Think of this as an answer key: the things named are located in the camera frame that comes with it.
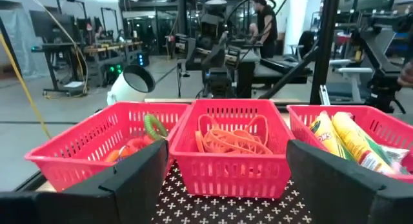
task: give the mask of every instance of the red plastic basket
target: red plastic basket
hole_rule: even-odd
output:
[[[173,143],[177,127],[190,106],[170,103],[116,103],[26,154],[59,192],[114,165],[106,156],[128,140],[145,133],[143,118],[155,115]],[[168,162],[165,175],[173,163]]]
[[[410,153],[401,164],[407,170],[413,172],[413,127],[404,122],[383,113],[382,111],[368,106],[318,106],[318,105],[290,105],[290,127],[295,137],[322,150],[324,145],[318,141],[308,126],[317,118],[322,111],[330,116],[337,112],[349,112],[353,120],[371,137],[381,145],[390,147],[410,149]],[[413,176],[389,175],[395,179],[413,183]]]
[[[222,129],[245,128],[256,115],[268,119],[267,147],[274,155],[213,154],[197,150],[195,131],[198,117],[211,115]],[[210,126],[201,126],[208,130]],[[250,133],[261,135],[264,127],[255,125]],[[271,101],[254,99],[198,99],[185,116],[170,148],[177,160],[190,194],[279,198],[290,177],[285,157],[291,131]]]

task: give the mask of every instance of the computer monitor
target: computer monitor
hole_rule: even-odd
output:
[[[53,16],[57,21],[59,21],[60,25],[67,31],[70,37],[75,41],[78,41],[75,35],[73,16],[64,14],[53,14]],[[42,37],[48,43],[53,43],[54,39],[57,37],[60,37],[64,43],[70,42],[67,35],[63,33],[48,13],[31,10],[30,17],[32,18],[34,34],[37,37]]]

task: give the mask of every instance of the green rubber ring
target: green rubber ring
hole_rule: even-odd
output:
[[[153,116],[152,114],[147,114],[143,119],[143,123],[145,124],[145,131],[153,140],[157,141],[168,136],[166,128],[155,116]],[[154,130],[154,125],[158,128],[159,132],[156,132]]]

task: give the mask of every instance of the patterned tablecloth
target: patterned tablecloth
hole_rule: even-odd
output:
[[[280,199],[226,198],[189,195],[173,165],[163,182],[152,223],[232,224],[311,223],[310,211],[293,180]]]

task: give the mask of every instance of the gray floor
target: gray floor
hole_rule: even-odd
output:
[[[176,62],[167,61],[166,57],[151,57],[149,71],[157,81],[176,65]],[[182,83],[182,97],[194,98],[201,90],[201,74],[191,72],[190,78],[184,78]],[[337,75],[329,74],[328,81],[341,81]],[[29,80],[28,89],[46,121],[81,121],[93,114],[98,108],[106,106],[107,88],[95,88],[87,97],[72,99],[45,99],[42,90],[50,87],[50,78]],[[287,85],[276,97],[298,99],[308,101],[310,97],[311,83],[306,85]],[[403,90],[400,101],[407,110],[412,110],[412,90]],[[148,94],[148,98],[177,98],[176,71],[167,74],[156,86],[156,89]],[[23,89],[15,79],[0,80],[0,121],[36,121],[36,116],[23,92]],[[61,133],[70,125],[48,125],[53,136]],[[23,159],[23,156],[31,149],[40,146],[47,140],[39,125],[0,125],[0,175],[4,179],[0,183],[0,191],[16,188],[25,179],[35,173],[37,167]]]

